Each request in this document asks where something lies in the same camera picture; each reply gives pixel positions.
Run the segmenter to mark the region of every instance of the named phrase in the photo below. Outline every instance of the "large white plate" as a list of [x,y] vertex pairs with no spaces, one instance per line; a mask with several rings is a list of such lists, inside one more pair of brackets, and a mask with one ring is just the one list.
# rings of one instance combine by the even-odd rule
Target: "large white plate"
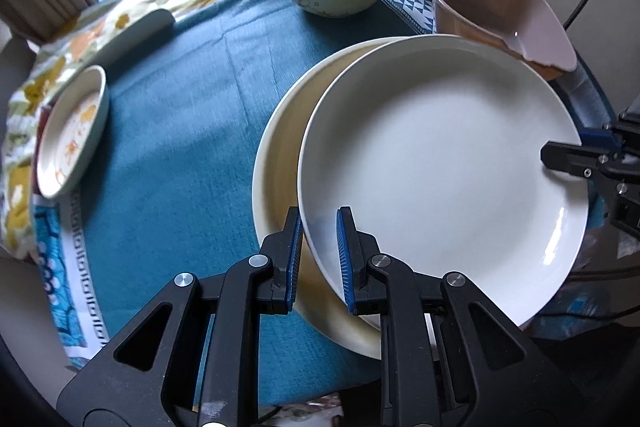
[[[291,205],[298,204],[298,156],[306,124],[326,88],[367,52],[402,37],[355,44],[322,60],[288,91],[265,127],[255,159],[252,187],[258,241],[279,232]],[[294,309],[332,341],[368,357],[380,358],[380,332],[347,312],[316,266],[306,242],[302,246]]]
[[515,58],[455,36],[354,62],[314,110],[298,166],[303,226],[344,298],[335,214],[415,271],[461,271],[518,325],[556,293],[587,219],[584,180],[545,171],[547,140],[580,143],[557,95]]

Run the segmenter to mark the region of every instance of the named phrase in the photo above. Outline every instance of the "silver screw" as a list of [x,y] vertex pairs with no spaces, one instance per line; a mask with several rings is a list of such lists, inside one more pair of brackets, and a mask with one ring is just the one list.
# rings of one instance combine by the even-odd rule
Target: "silver screw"
[[464,275],[462,275],[462,273],[451,272],[450,274],[447,275],[447,282],[451,286],[456,286],[456,287],[464,286],[466,282],[466,278]]
[[268,262],[269,262],[269,258],[266,255],[262,255],[261,253],[252,255],[249,258],[249,264],[254,268],[259,268],[260,266],[264,266]]
[[388,255],[379,253],[371,258],[371,263],[378,268],[385,268],[391,264],[391,258]]
[[189,272],[178,273],[174,277],[174,284],[176,286],[180,286],[180,288],[184,288],[185,286],[190,285],[193,282],[193,275]]

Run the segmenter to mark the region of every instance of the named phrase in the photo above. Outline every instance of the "brown plastic container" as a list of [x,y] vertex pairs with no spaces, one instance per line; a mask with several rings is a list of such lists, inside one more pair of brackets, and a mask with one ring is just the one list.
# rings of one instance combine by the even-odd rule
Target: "brown plastic container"
[[546,80],[577,67],[574,47],[545,0],[433,0],[433,5],[438,33],[499,48]]

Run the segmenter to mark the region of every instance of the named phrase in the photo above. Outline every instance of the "cream plate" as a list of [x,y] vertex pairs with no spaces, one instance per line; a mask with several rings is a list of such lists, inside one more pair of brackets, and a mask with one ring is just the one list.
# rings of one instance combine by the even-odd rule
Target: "cream plate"
[[[391,37],[345,48],[307,71],[280,101],[262,134],[255,159],[252,201],[258,241],[279,232],[287,210],[298,204],[298,156],[306,124],[325,89],[352,62]],[[302,246],[294,309],[332,341],[368,357],[380,358],[380,333],[347,312],[311,256]]]
[[78,184],[100,141],[108,108],[100,66],[81,71],[59,95],[38,149],[36,174],[45,198],[68,194]]
[[566,278],[587,219],[586,181],[540,162],[548,140],[580,143],[551,87],[501,51],[432,35],[367,54],[303,139],[298,197],[319,269],[344,298],[335,214],[348,205],[383,252],[461,271],[522,325]]

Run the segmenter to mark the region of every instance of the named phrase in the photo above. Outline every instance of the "blue tablecloth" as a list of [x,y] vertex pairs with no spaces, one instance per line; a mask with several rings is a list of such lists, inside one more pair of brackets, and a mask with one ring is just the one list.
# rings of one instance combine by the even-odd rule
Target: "blue tablecloth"
[[[258,250],[255,153],[289,87],[346,46],[411,34],[383,2],[330,20],[290,0],[223,0],[108,69],[110,116],[81,206],[110,336],[175,274],[220,273]],[[332,343],[295,313],[262,318],[259,363],[264,404],[380,375],[377,360]]]

